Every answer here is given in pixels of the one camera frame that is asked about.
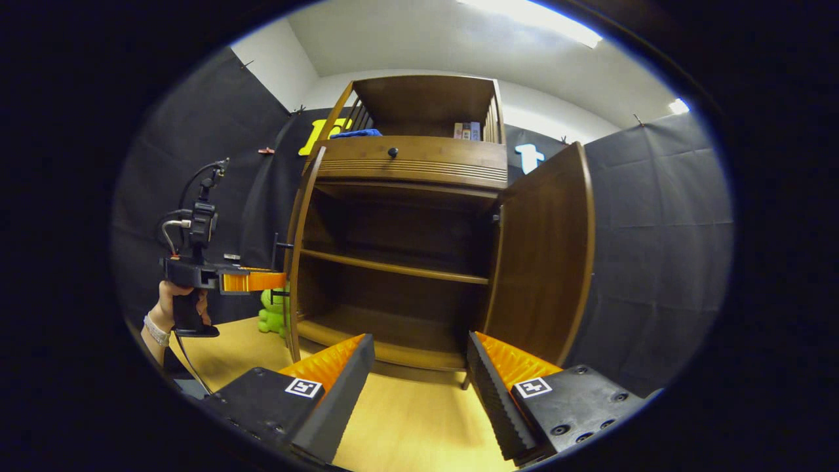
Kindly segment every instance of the light wood floor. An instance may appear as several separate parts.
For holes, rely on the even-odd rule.
[[[260,333],[257,318],[217,326],[217,338],[182,340],[211,390],[253,367],[280,370],[291,364],[284,340],[277,333]],[[303,358],[322,349],[304,339],[300,343]],[[186,365],[177,343],[171,347]],[[461,390],[464,375],[377,362],[333,463],[356,472],[515,470],[501,456],[474,387]]]

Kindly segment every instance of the wrist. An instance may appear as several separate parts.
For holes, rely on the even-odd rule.
[[[149,312],[149,319],[164,333],[171,332],[175,326],[175,320],[165,315],[159,303]]]

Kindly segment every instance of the orange gripper pad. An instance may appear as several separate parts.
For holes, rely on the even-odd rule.
[[[562,371],[550,362],[539,359],[515,346],[504,343],[504,341],[499,341],[477,331],[475,334],[481,340],[484,350],[487,351],[487,355],[498,375],[501,376],[501,381],[504,382],[507,391],[513,388],[513,384]]]
[[[224,291],[263,291],[285,287],[285,272],[259,271],[247,275],[222,274]]]
[[[329,393],[330,388],[338,380],[338,375],[341,375],[344,366],[347,365],[347,361],[356,351],[364,336],[364,334],[359,334],[355,338],[345,339],[319,353],[295,362],[279,373],[298,379],[320,382],[323,384],[324,393]]]

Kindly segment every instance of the cabinet door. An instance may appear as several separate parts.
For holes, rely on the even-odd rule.
[[[297,292],[297,275],[300,272],[300,251],[303,249],[303,227],[306,222],[306,215],[309,213],[309,202],[312,198],[312,191],[315,190],[315,180],[317,180],[317,171],[320,169],[320,162],[323,160],[323,154],[326,152],[326,147],[321,146],[318,150],[317,156],[312,160],[311,164],[306,167],[303,172],[303,177],[300,179],[300,189],[294,198],[294,206],[291,209],[291,222],[289,224],[289,239],[294,240],[294,249],[291,252],[290,268],[288,267],[288,258],[286,258],[285,268],[289,273],[289,331],[286,334],[286,341],[289,344],[289,351],[291,352],[291,359],[294,362],[300,360],[300,343],[297,335],[297,311],[298,311],[298,292]]]
[[[594,260],[594,200],[582,145],[563,149],[498,199],[487,334],[562,364],[580,325]]]

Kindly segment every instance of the ceiling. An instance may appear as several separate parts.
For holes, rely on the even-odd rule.
[[[289,16],[320,76],[454,71],[573,103],[619,128],[671,114],[674,93],[614,43],[592,50],[456,0],[330,0]]]

